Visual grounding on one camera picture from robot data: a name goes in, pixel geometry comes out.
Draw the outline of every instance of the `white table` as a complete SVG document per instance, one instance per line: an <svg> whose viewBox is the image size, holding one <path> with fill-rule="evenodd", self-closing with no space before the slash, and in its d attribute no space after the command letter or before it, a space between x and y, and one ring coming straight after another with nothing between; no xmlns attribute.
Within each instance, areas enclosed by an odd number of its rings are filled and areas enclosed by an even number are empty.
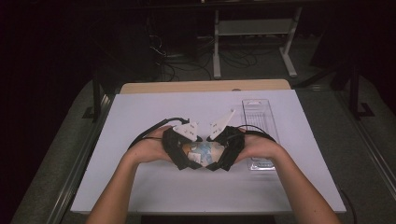
<svg viewBox="0 0 396 224"><path fill-rule="evenodd" d="M292 90L117 95L71 211L89 213L92 210L122 154L136 136L153 124L173 117L196 120L200 122L198 134L206 138L209 123L231 108L236 109L236 113L230 125L241 124L243 99L270 101L280 144L332 209L345 212L304 111ZM179 171L166 161L141 164L129 206L129 212L141 215L264 215L290 211L276 171L249 171L247 161L233 165L229 172L211 172L205 168Z"/></svg>

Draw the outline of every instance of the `forearm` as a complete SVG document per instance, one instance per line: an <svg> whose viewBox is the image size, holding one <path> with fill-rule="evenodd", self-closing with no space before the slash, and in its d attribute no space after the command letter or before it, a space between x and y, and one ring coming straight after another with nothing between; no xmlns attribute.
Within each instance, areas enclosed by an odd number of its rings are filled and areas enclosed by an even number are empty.
<svg viewBox="0 0 396 224"><path fill-rule="evenodd" d="M86 223L125 223L138 163L125 154Z"/></svg>
<svg viewBox="0 0 396 224"><path fill-rule="evenodd" d="M281 148L276 153L273 163L299 223L340 223L285 149Z"/></svg>

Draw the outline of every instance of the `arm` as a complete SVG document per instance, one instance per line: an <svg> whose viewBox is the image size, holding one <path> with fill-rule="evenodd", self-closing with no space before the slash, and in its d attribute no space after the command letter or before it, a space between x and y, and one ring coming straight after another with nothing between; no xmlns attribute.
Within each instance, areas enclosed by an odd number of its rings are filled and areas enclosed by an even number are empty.
<svg viewBox="0 0 396 224"><path fill-rule="evenodd" d="M245 142L245 148L236 162L250 157L271 160L299 223L341 223L285 148L271 140L254 135L247 135Z"/></svg>
<svg viewBox="0 0 396 224"><path fill-rule="evenodd" d="M161 138L168 128L161 127L148 136ZM161 141L156 139L142 140L126 151L86 223L125 223L137 166L156 160L171 161Z"/></svg>

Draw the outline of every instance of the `transparent plastic container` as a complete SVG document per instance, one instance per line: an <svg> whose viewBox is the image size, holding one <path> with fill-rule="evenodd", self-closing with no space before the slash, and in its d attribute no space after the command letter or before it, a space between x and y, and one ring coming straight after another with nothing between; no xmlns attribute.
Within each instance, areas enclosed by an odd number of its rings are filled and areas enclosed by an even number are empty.
<svg viewBox="0 0 396 224"><path fill-rule="evenodd" d="M242 106L242 123L247 125L245 128L252 131L260 131L261 129L279 143L270 102L265 99L246 99L242 101ZM275 170L272 162L265 158L250 158L247 165L249 170Z"/></svg>

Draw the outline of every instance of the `person's left arm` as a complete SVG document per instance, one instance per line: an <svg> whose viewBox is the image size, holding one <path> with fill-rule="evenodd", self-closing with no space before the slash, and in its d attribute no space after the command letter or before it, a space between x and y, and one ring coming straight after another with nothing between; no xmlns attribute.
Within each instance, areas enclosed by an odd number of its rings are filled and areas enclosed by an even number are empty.
<svg viewBox="0 0 396 224"><path fill-rule="evenodd" d="M142 162L171 161L163 150L161 138L169 126L161 127L131 147L121 158L116 171L93 207L86 223L125 223L137 167Z"/></svg>

